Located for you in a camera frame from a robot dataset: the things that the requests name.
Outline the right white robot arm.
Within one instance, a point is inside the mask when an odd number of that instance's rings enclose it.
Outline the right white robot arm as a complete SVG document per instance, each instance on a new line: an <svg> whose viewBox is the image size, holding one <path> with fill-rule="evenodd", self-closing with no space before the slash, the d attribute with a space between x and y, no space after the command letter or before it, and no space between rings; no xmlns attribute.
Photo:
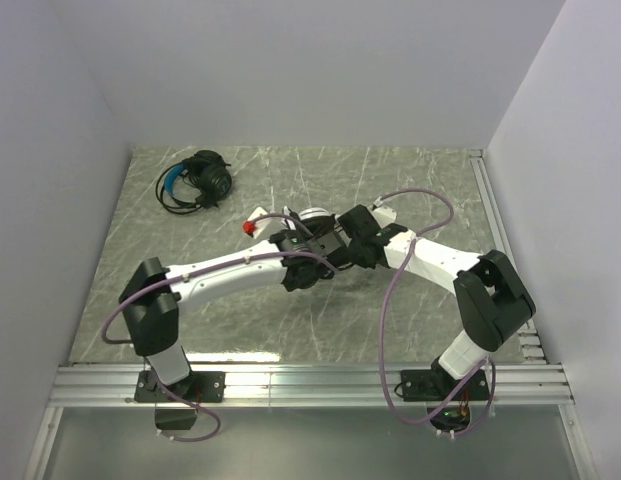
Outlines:
<svg viewBox="0 0 621 480"><path fill-rule="evenodd" d="M447 394L530 320L536 305L503 252L447 247L394 219L381 207L357 205L337 222L349 239L351 263L410 273L454 295L462 331L433 362L430 373L437 392Z"/></svg>

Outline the white black headphones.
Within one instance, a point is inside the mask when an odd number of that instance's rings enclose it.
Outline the white black headphones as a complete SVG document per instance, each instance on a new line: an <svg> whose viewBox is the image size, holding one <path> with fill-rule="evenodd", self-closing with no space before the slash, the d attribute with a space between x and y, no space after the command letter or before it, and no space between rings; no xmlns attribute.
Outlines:
<svg viewBox="0 0 621 480"><path fill-rule="evenodd" d="M296 212L284 206L282 209L284 215L290 216L303 224L314 238L319 238L335 227L335 215L321 207L309 207L300 212Z"/></svg>

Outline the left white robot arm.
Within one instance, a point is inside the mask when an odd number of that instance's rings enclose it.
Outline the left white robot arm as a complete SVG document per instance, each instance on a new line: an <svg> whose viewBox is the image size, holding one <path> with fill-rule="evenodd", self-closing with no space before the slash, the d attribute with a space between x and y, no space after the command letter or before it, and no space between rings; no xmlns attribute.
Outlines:
<svg viewBox="0 0 621 480"><path fill-rule="evenodd" d="M179 318L217 299L266 286L308 289L348 263L339 232L309 238L282 230L254 245L199 263L164 266L143 262L119 301L137 356L172 391L185 390L192 369L180 342Z"/></svg>

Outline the black blue headphones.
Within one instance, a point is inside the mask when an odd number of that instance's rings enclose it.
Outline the black blue headphones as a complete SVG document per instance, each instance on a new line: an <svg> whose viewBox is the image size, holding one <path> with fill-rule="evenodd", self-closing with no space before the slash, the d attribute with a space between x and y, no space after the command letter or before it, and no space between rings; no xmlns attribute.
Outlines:
<svg viewBox="0 0 621 480"><path fill-rule="evenodd" d="M197 151L162 172L155 184L155 196L164 209L176 215L217 207L229 196L233 187L229 167L230 164L219 153ZM177 198L175 184L179 179L198 191L193 200Z"/></svg>

